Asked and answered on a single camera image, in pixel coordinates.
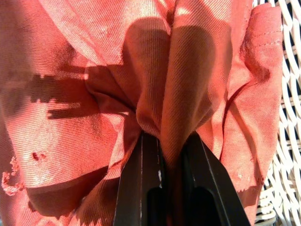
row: gathered fabric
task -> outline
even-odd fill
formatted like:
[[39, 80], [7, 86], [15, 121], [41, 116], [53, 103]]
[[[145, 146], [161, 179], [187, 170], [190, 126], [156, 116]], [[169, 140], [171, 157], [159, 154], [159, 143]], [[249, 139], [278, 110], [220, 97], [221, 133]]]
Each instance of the gathered fabric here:
[[277, 144], [280, 26], [280, 8], [251, 0], [2, 0], [4, 225], [112, 225], [141, 131], [160, 140], [173, 225], [194, 131], [253, 224]]

